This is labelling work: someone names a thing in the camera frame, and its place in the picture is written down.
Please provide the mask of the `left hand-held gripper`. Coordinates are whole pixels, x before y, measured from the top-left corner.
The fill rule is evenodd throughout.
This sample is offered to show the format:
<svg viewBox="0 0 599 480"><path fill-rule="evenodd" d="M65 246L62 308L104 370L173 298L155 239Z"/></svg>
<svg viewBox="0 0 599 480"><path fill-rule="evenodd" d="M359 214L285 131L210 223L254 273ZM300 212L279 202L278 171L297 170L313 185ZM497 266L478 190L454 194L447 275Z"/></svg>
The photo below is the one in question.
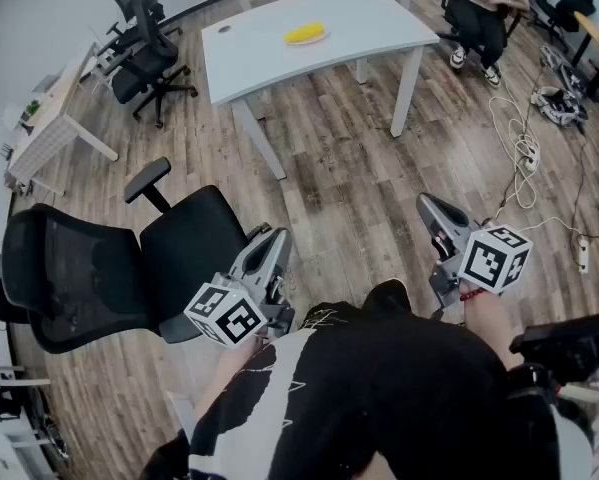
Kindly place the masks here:
<svg viewBox="0 0 599 480"><path fill-rule="evenodd" d="M291 235L275 228L257 235L236 257L229 274L216 273L184 310L203 336L231 349L253 337L290 332L295 311L281 292Z"/></svg>

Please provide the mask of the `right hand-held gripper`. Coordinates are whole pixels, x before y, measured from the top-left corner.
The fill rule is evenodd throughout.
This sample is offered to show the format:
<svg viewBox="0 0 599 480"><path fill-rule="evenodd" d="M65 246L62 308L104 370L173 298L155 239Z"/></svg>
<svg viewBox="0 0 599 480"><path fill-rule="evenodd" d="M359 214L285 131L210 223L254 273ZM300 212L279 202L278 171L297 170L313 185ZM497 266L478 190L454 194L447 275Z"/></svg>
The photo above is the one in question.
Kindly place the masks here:
<svg viewBox="0 0 599 480"><path fill-rule="evenodd" d="M459 300L459 285L469 282L500 294L520 279L533 242L508 225L478 229L462 208L422 192L416 209L439 260L429 278L442 309Z"/></svg>

